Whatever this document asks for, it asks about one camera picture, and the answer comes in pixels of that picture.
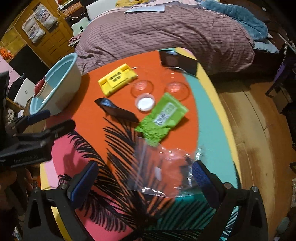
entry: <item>blue fluffy blanket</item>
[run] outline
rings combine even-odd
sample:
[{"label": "blue fluffy blanket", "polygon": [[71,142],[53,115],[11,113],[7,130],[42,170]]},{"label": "blue fluffy blanket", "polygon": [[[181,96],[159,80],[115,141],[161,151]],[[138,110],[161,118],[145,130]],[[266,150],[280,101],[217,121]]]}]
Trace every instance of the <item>blue fluffy blanket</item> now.
[{"label": "blue fluffy blanket", "polygon": [[232,4],[222,4],[214,0],[206,0],[201,5],[215,12],[223,13],[244,26],[255,41],[263,41],[267,37],[268,29],[265,23],[258,20],[248,9]]}]

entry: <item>wooden door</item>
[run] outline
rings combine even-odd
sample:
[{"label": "wooden door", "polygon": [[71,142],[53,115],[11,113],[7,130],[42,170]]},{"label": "wooden door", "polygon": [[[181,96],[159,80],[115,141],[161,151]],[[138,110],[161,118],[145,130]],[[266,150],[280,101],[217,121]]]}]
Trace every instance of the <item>wooden door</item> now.
[{"label": "wooden door", "polygon": [[[37,43],[33,43],[23,31],[22,25],[34,13],[37,6],[42,3],[52,15],[58,18],[57,24],[47,30],[38,20],[37,23],[45,31],[43,37]],[[74,48],[69,47],[69,40],[73,37],[73,31],[66,23],[65,19],[57,14],[58,5],[54,0],[33,0],[21,14],[15,24],[15,29],[38,55],[38,57],[51,68],[62,57],[74,52]]]}]

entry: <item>yellow box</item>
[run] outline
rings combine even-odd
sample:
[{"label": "yellow box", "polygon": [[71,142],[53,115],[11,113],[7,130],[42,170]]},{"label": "yellow box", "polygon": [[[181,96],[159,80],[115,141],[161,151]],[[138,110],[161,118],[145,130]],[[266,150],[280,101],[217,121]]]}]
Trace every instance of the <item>yellow box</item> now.
[{"label": "yellow box", "polygon": [[109,97],[137,77],[135,71],[133,71],[127,64],[123,64],[101,78],[98,83],[105,96]]}]

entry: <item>metal bolt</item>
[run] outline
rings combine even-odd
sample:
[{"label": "metal bolt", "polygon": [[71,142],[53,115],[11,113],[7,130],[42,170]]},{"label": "metal bolt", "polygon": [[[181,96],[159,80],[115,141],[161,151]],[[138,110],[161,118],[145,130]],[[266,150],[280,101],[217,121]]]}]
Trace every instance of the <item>metal bolt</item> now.
[{"label": "metal bolt", "polygon": [[45,145],[46,145],[46,141],[41,141],[41,142],[40,142],[40,146],[41,146],[41,147],[44,147]]},{"label": "metal bolt", "polygon": [[230,183],[224,183],[224,187],[230,189],[232,188],[232,185]]},{"label": "metal bolt", "polygon": [[258,187],[256,187],[256,186],[253,186],[253,187],[252,187],[252,190],[253,190],[254,192],[258,192],[258,191],[259,191]]},{"label": "metal bolt", "polygon": [[67,183],[62,183],[60,186],[59,186],[59,188],[60,189],[65,189],[65,188],[67,188]]}]

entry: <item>orange fringe decoration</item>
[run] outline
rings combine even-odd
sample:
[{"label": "orange fringe decoration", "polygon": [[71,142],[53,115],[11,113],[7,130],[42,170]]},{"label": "orange fringe decoration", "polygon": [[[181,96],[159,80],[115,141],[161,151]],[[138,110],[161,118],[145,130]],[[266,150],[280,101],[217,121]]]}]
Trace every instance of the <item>orange fringe decoration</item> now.
[{"label": "orange fringe decoration", "polygon": [[12,60],[15,57],[10,51],[3,47],[0,47],[0,55],[2,56],[2,58],[10,58],[10,60]]}]

